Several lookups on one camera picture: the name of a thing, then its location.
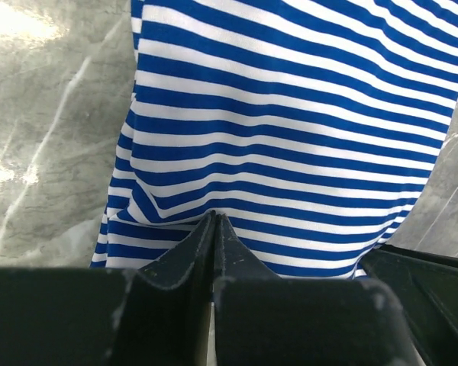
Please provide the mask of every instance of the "gray marble surface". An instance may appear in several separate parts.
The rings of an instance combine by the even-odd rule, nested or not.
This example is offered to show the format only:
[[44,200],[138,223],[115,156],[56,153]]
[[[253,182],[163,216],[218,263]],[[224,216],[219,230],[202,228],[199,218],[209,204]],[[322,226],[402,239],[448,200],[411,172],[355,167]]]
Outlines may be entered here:
[[[124,0],[0,0],[0,265],[86,266],[134,77]],[[458,107],[391,243],[458,256]]]

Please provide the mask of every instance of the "black plastic part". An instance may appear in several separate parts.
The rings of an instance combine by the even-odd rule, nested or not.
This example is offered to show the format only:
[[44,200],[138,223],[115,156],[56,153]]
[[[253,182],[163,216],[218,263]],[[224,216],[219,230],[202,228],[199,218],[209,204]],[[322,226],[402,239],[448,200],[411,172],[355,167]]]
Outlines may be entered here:
[[458,366],[458,259],[383,246],[361,261],[404,306],[427,366]]
[[402,307],[377,280],[289,280],[221,218],[215,237],[218,366],[417,365]]
[[205,366],[214,227],[142,271],[0,268],[0,366]]

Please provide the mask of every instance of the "striped fabric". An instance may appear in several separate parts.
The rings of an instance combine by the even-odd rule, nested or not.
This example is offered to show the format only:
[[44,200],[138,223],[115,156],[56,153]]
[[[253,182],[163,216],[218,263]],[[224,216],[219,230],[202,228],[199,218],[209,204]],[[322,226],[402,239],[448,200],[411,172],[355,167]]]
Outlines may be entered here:
[[146,265],[215,209],[279,275],[362,275],[445,139],[458,0],[133,0],[132,12],[133,100],[92,267]]

